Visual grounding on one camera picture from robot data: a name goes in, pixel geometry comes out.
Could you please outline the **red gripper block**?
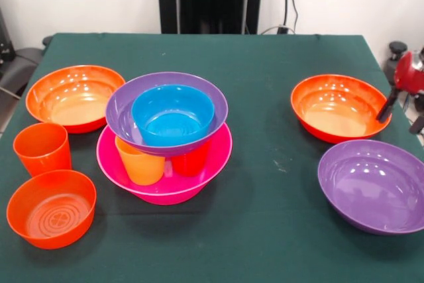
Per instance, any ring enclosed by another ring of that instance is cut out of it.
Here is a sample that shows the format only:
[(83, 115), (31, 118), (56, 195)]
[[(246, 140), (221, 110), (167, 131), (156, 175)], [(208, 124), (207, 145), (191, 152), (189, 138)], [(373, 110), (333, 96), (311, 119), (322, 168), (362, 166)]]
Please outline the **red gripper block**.
[[(376, 120), (384, 123), (391, 115), (398, 95), (406, 91), (411, 95), (423, 94), (423, 51), (408, 51), (397, 63), (394, 74), (395, 86), (392, 86), (389, 96)], [(411, 134), (421, 134), (424, 128), (424, 117), (422, 114), (412, 111), (409, 121)]]

